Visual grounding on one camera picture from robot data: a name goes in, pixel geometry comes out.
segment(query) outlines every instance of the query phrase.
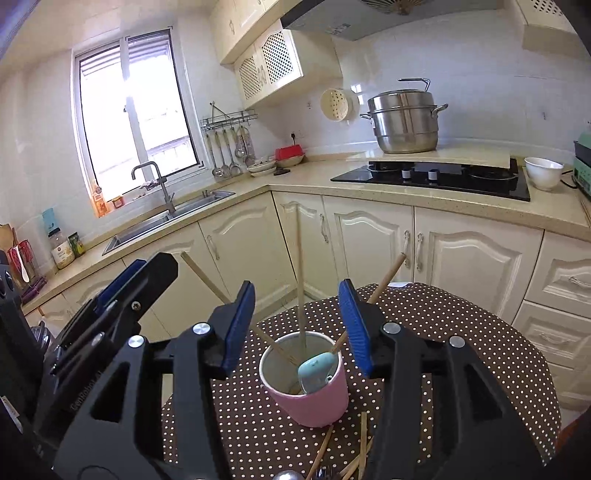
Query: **silver bolt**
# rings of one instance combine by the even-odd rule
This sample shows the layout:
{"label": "silver bolt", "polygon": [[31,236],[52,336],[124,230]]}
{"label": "silver bolt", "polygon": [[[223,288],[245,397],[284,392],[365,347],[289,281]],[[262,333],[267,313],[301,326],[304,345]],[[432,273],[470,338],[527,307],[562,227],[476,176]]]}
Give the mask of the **silver bolt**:
{"label": "silver bolt", "polygon": [[129,340],[127,340],[127,345],[129,345],[131,348],[137,348],[139,346],[142,346],[144,344],[144,337],[142,337],[141,335],[134,335],[133,337],[129,337]]}
{"label": "silver bolt", "polygon": [[454,335],[449,339],[449,344],[455,348],[462,348],[466,344],[466,341],[462,337]]}
{"label": "silver bolt", "polygon": [[96,345],[98,345],[98,343],[99,343],[99,342],[102,340],[102,338],[103,338],[104,336],[105,336],[105,333],[104,333],[104,332],[100,332],[100,333],[98,333],[98,334],[97,334],[97,335],[96,335],[96,336],[95,336],[95,337],[92,339],[92,341],[91,341],[91,343],[90,343],[90,344],[91,344],[92,346],[96,346]]}
{"label": "silver bolt", "polygon": [[205,335],[206,333],[209,333],[209,330],[211,329],[212,328],[209,326],[209,324],[205,322],[196,323],[193,325],[193,333],[196,333],[197,335]]}
{"label": "silver bolt", "polygon": [[397,333],[400,333],[401,327],[397,323],[388,322],[388,323],[384,323],[384,326],[382,327],[382,329],[386,333],[391,333],[392,335],[396,335]]}

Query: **utensil rack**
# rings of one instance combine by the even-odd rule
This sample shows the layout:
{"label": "utensil rack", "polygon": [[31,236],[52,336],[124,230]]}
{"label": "utensil rack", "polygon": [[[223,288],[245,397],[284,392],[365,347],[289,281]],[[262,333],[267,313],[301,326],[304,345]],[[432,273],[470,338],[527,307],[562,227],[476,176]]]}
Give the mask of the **utensil rack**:
{"label": "utensil rack", "polygon": [[226,113],[216,106],[216,102],[210,102],[209,104],[212,106],[212,115],[201,120],[201,128],[203,128],[204,132],[244,123],[250,125],[251,120],[258,118],[258,114],[253,109]]}

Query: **window pane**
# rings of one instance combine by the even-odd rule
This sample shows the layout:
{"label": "window pane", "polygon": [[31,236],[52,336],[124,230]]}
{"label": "window pane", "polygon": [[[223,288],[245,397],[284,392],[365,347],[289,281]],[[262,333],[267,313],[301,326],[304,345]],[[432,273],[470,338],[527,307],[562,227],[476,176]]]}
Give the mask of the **window pane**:
{"label": "window pane", "polygon": [[129,41],[129,82],[148,159],[162,175],[197,164],[168,32]]}
{"label": "window pane", "polygon": [[124,110],[119,46],[80,62],[80,100],[90,160],[105,200],[141,185],[141,170],[131,179],[139,159]]}

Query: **lid handle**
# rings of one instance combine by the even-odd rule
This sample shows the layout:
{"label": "lid handle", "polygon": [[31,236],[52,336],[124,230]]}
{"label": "lid handle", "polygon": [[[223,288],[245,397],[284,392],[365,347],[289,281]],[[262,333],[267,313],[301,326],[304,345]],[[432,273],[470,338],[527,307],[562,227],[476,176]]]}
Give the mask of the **lid handle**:
{"label": "lid handle", "polygon": [[399,82],[424,82],[425,85],[425,92],[429,90],[429,85],[431,85],[431,80],[429,79],[399,79]]}

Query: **brown tablecloth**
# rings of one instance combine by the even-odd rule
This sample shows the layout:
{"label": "brown tablecloth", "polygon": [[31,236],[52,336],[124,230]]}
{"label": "brown tablecloth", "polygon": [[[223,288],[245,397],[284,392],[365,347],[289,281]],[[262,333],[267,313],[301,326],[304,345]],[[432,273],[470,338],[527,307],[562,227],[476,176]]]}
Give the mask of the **brown tablecloth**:
{"label": "brown tablecloth", "polygon": [[[368,299],[376,285],[358,290]],[[554,453],[560,431],[560,410],[548,366],[542,354],[498,317],[439,288],[414,283],[405,288],[388,288],[378,305],[388,320],[412,329],[418,336],[443,340],[460,335],[477,351],[483,363],[496,375],[519,416],[529,429],[544,461]],[[306,304],[308,330],[333,339],[344,331],[336,297]],[[261,322],[273,338],[297,330],[296,309]],[[223,444],[235,478],[272,478],[281,470],[308,473],[322,443],[325,429],[311,429],[294,423],[268,396],[258,377],[264,343],[252,332],[247,336],[240,363],[225,382],[212,381]],[[346,343],[342,350],[348,376],[349,408],[335,424],[322,465],[343,469],[359,453],[361,411],[368,412],[370,437],[378,425],[381,408],[381,380],[364,378]],[[423,378],[421,458],[429,455],[431,440],[430,378]],[[176,461],[174,414],[170,401],[163,407],[165,459]]]}

